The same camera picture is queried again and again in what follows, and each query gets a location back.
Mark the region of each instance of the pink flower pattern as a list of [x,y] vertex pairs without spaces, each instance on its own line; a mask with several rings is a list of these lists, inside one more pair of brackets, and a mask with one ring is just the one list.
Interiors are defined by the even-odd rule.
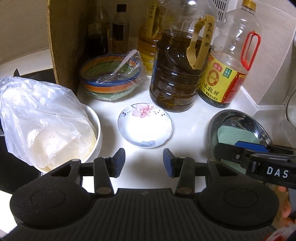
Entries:
[[151,104],[137,104],[136,110],[133,111],[132,115],[144,118],[149,115],[154,108],[155,106]]

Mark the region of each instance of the human hand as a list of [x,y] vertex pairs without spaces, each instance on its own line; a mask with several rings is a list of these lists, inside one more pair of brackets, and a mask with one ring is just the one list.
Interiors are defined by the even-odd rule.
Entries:
[[[280,186],[279,191],[287,192],[288,188]],[[291,214],[291,211],[292,211],[292,207],[291,207],[288,195],[285,198],[285,200],[280,204],[280,210],[281,210],[281,219],[280,219],[281,226],[286,226],[290,223],[296,223],[296,220],[289,218],[289,215]]]

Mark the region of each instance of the plastic oil jug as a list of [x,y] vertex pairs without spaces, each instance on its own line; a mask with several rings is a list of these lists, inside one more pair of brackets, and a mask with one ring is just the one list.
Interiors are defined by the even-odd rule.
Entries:
[[182,112],[192,106],[206,67],[216,16],[212,0],[167,3],[150,84],[155,104],[171,112]]
[[168,0],[152,0],[148,9],[146,24],[139,29],[138,51],[141,54],[147,74],[152,74],[156,44],[161,39],[161,22]]
[[213,41],[198,94],[215,107],[230,105],[252,67],[261,42],[255,11],[256,3],[244,0],[241,9],[226,14]]

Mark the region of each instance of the green dish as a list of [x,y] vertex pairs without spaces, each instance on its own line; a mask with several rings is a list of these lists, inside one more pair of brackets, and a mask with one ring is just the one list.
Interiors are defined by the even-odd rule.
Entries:
[[[103,76],[106,74],[112,74],[113,71],[120,65],[122,59],[114,61],[102,62],[98,65],[92,66],[84,73],[84,78],[86,79],[95,79],[98,76]],[[125,74],[125,78],[133,77],[137,73],[137,69],[131,66],[129,63],[126,63],[121,67],[118,74]]]
[[[235,143],[237,143],[238,141],[260,144],[259,139],[252,132],[230,126],[221,126],[218,129],[219,143],[235,145]],[[241,173],[246,173],[246,170],[237,163],[226,160],[221,161]]]
[[129,93],[131,93],[133,91],[133,89],[128,89],[126,91],[122,91],[122,92],[118,92],[118,93],[112,93],[112,94],[100,94],[100,93],[95,93],[92,92],[90,90],[88,90],[87,88],[85,88],[85,91],[87,94],[89,94],[90,96],[93,96],[97,99],[101,99],[101,100],[117,100],[120,99],[126,95],[128,95]]

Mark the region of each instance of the white bowl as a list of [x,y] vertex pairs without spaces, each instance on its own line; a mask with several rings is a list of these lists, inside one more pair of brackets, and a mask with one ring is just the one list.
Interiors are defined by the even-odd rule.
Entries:
[[[82,105],[82,108],[84,109],[85,113],[87,114],[90,122],[93,124],[93,126],[95,128],[95,136],[96,136],[96,144],[95,144],[93,150],[91,151],[91,153],[87,156],[87,158],[85,160],[81,160],[81,163],[85,163],[85,162],[92,162],[92,161],[94,161],[94,159],[96,159],[99,156],[101,148],[102,148],[103,135],[102,135],[101,124],[100,124],[100,120],[98,118],[98,115],[89,106],[87,106],[85,104],[81,104],[81,105]],[[34,166],[34,167],[42,173],[48,173],[51,171],[48,167],[45,167],[45,168],[40,168],[40,167],[36,167],[36,166]]]

